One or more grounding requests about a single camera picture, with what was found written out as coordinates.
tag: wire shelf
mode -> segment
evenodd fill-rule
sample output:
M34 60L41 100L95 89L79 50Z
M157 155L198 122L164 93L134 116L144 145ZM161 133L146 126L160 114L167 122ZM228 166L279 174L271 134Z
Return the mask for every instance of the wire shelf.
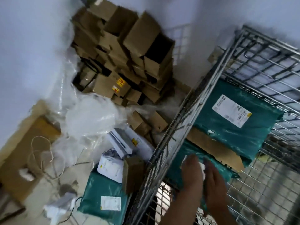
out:
M192 90L153 153L148 175L126 224L158 224L175 198L164 176L219 78L285 112L257 158L228 185L229 209L239 224L300 223L300 53L243 26L210 72ZM154 216L145 212L152 205ZM195 224L214 224L199 209Z

